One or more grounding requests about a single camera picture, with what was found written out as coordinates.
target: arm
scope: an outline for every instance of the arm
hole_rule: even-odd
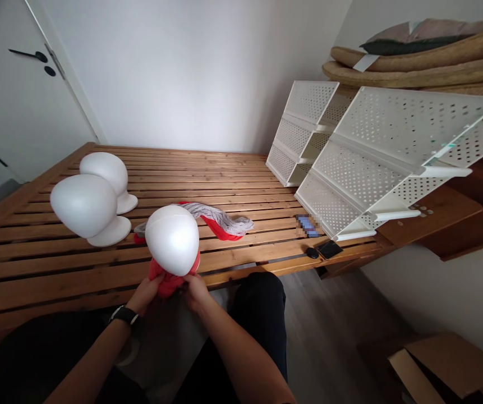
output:
[[[163,277],[153,281],[144,279],[126,307],[143,314],[157,294],[157,288],[162,280]],[[93,403],[130,335],[131,327],[126,322],[113,320],[54,389],[45,404]]]
[[[199,276],[187,276],[187,302],[215,343],[242,403],[283,404],[296,400],[268,353],[220,307]]]

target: white wall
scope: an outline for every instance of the white wall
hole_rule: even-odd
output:
[[[42,0],[111,144],[267,153],[351,0]]]
[[[388,27],[426,18],[480,21],[483,1],[353,0],[334,45],[355,49]]]
[[[444,263],[411,245],[363,272],[417,331],[452,330],[483,349],[483,250]]]

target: pillow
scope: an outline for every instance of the pillow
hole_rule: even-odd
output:
[[[483,33],[483,21],[426,19],[404,22],[387,28],[361,45],[365,51],[382,56],[429,51]]]

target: black door handle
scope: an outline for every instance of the black door handle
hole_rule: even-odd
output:
[[[40,60],[43,63],[48,62],[47,57],[44,54],[42,54],[41,52],[36,52],[35,54],[31,54],[31,53],[20,52],[19,50],[14,50],[14,49],[8,49],[8,51],[16,53],[16,54],[21,54],[23,56],[33,57],[34,59]]]

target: phone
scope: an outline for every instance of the phone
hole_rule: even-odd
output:
[[[330,259],[331,257],[340,254],[343,251],[333,240],[329,240],[328,242],[320,244],[315,248],[325,259]]]
[[[308,215],[297,215],[296,218],[307,237],[320,237],[320,233],[318,233]]]

